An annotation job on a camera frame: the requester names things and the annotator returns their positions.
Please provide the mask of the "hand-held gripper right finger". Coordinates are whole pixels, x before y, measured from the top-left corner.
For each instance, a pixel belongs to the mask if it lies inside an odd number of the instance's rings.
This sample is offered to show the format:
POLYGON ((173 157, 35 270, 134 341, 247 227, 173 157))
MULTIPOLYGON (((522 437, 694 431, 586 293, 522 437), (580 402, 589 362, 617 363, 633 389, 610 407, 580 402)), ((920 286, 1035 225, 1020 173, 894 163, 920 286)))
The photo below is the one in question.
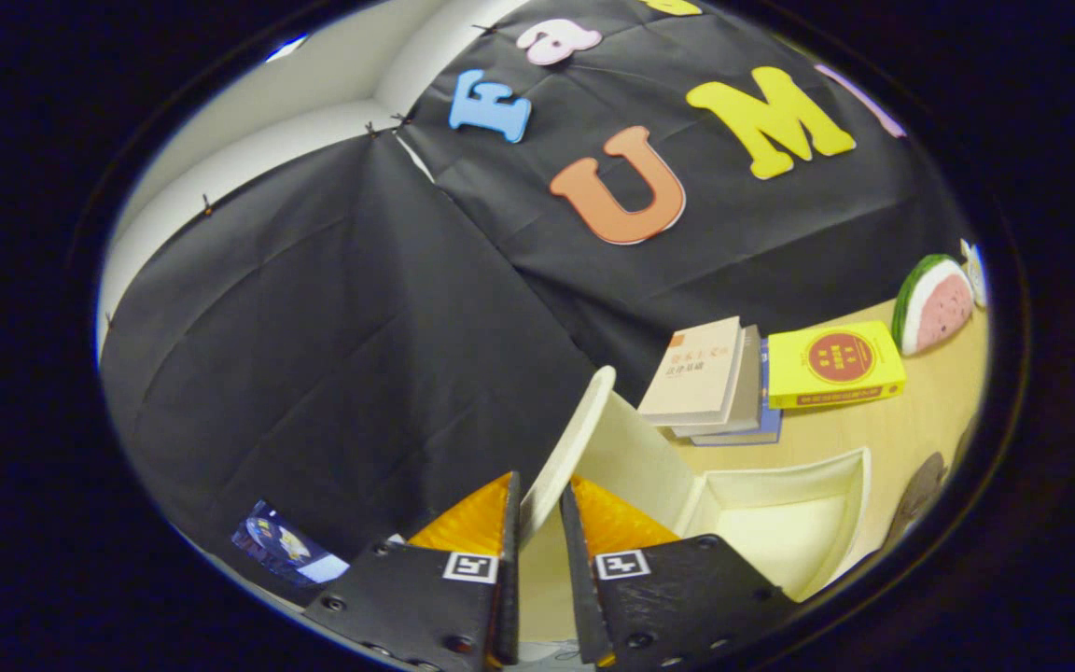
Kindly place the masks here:
POLYGON ((680 537, 580 476, 559 503, 580 659, 597 669, 708 669, 797 603, 714 533, 680 537))

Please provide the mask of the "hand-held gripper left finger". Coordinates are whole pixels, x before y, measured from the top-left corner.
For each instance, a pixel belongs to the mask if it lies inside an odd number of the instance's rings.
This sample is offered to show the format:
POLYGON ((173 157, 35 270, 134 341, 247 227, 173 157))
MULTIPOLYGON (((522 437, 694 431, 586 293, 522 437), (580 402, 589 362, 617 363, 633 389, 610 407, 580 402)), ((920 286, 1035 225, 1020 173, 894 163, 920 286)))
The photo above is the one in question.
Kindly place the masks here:
POLYGON ((377 541, 304 609, 322 633, 408 671, 498 671, 519 650, 521 478, 483 485, 405 541, 377 541))

